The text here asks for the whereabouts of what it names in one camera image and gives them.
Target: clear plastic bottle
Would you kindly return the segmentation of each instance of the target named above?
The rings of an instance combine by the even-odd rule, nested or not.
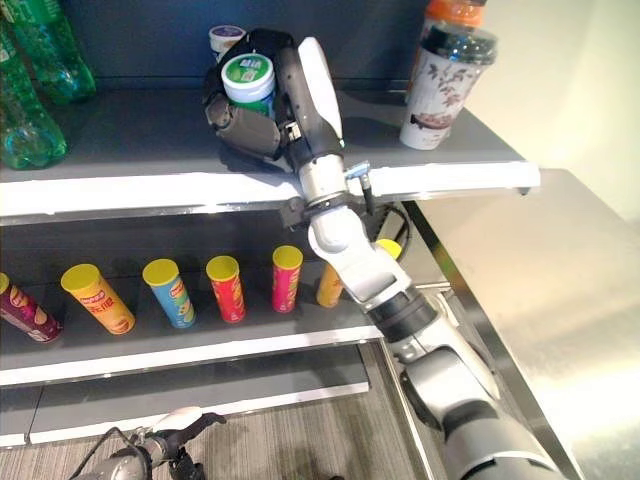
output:
[[[95,81],[57,0],[0,0],[0,7],[29,55],[36,78],[55,103],[95,95]]]
[[[2,161],[16,170],[48,167],[67,151],[58,125],[44,109],[0,22]]]

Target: plastic bottle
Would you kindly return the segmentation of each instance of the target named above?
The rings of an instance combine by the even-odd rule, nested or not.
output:
[[[487,0],[431,0],[424,10],[424,24],[420,32],[420,41],[428,34],[431,27],[438,22],[446,22],[453,25],[461,25],[476,28],[482,25],[484,8]],[[420,64],[420,45],[416,49],[415,61],[409,75],[409,85],[405,100],[408,102],[409,92],[416,78],[417,68]]]
[[[96,93],[57,0],[0,0],[0,6],[25,49],[43,90],[59,104]]]
[[[27,70],[0,25],[0,104],[2,105],[2,161],[23,170],[44,168],[67,151],[58,125],[33,90]]]

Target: shelf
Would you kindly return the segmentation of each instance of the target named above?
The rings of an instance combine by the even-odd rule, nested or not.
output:
[[[243,270],[247,316],[236,325],[220,318],[204,273],[183,274],[197,315],[196,324],[186,330],[169,324],[141,278],[110,279],[137,318],[134,329],[122,336],[109,334],[59,285],[26,287],[45,310],[62,319],[64,330],[54,342],[42,345],[0,322],[0,386],[136,373],[380,338],[379,330],[352,301],[343,299],[333,309],[316,304],[323,268],[321,262],[304,264],[297,305],[289,314],[271,308],[270,269]]]
[[[229,415],[369,390],[356,346],[44,387],[32,443],[148,427],[180,407]]]
[[[347,165],[368,160],[380,201],[445,192],[535,187],[539,172],[466,110],[450,138],[423,152],[398,140],[400,93],[339,92]],[[279,205],[299,195],[284,160],[222,145],[199,90],[114,90],[53,110],[70,150],[40,171],[0,169],[2,225]],[[354,194],[361,194],[356,181]]]
[[[0,389],[0,447],[24,445],[42,387]]]

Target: orange chip can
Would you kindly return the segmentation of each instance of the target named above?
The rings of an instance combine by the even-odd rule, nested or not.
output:
[[[383,248],[396,260],[400,256],[402,247],[393,240],[381,238],[376,241],[376,245]],[[338,272],[327,264],[320,279],[320,285],[318,286],[318,292],[316,293],[316,301],[318,305],[325,308],[333,308],[338,304],[340,295],[342,294],[343,286]]]
[[[75,297],[109,333],[129,332],[136,319],[95,265],[82,263],[64,272],[62,288]]]

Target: yellow chip can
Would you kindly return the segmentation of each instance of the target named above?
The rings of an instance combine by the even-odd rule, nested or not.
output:
[[[64,272],[62,288],[74,296],[109,333],[122,335],[130,331],[136,319],[111,285],[90,263],[75,265]]]

